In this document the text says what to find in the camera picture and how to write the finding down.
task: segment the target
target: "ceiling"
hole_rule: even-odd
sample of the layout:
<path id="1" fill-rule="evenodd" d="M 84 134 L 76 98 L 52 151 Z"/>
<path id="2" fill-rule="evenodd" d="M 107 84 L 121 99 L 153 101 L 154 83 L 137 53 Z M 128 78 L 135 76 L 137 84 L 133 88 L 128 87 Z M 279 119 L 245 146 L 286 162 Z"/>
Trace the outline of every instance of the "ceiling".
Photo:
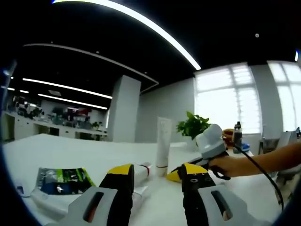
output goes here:
<path id="1" fill-rule="evenodd" d="M 301 29 L 294 1 L 252 0 L 240 5 L 173 3 L 167 1 L 119 0 L 151 19 L 173 36 L 198 62 L 202 70 L 232 63 L 261 64 L 266 60 L 294 61 L 301 49 Z M 48 81 L 112 95 L 114 83 L 123 74 L 138 79 L 145 90 L 162 87 L 193 76 L 195 68 L 165 39 L 139 21 L 114 9 L 91 3 L 50 1 L 8 6 L 0 44 L 0 67 L 17 59 L 10 86 L 29 95 L 60 91 L 61 98 L 109 107 L 110 99 L 82 92 L 41 85 L 22 78 Z M 87 51 L 133 70 L 74 50 Z"/>

